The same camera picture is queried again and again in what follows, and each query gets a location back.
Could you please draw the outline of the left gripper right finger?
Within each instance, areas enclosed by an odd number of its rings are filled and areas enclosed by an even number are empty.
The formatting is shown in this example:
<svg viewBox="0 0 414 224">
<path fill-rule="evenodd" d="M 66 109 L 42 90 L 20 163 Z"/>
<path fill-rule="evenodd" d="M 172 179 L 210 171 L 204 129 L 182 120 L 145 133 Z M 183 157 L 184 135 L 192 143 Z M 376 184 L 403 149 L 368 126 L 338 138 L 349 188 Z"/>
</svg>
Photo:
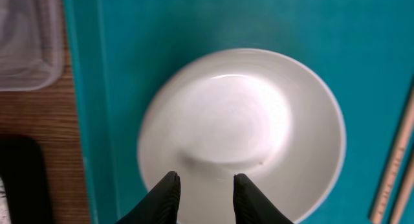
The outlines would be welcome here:
<svg viewBox="0 0 414 224">
<path fill-rule="evenodd" d="M 233 206 L 237 224 L 293 224 L 246 174 L 234 175 Z"/>
</svg>

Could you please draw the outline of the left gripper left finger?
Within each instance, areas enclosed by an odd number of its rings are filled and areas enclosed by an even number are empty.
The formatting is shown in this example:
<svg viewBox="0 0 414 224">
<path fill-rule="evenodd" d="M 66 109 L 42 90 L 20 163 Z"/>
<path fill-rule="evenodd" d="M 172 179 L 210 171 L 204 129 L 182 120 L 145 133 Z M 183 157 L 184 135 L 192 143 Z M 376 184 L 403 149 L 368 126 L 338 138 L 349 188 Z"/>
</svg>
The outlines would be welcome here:
<svg viewBox="0 0 414 224">
<path fill-rule="evenodd" d="M 180 177 L 170 171 L 116 224 L 176 224 L 180 192 Z"/>
</svg>

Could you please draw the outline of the small bowl with food scraps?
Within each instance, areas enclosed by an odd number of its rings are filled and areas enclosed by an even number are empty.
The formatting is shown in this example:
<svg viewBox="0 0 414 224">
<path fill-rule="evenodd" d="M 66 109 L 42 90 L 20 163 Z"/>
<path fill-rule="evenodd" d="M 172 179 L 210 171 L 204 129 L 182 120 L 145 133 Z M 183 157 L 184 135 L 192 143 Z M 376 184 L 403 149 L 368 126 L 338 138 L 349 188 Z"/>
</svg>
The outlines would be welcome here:
<svg viewBox="0 0 414 224">
<path fill-rule="evenodd" d="M 230 49 L 187 64 L 164 85 L 146 111 L 137 150 L 147 189 L 169 171 L 180 176 L 179 223 L 234 223 L 236 174 L 299 223 L 335 186 L 346 131 L 332 91 L 304 64 Z"/>
</svg>

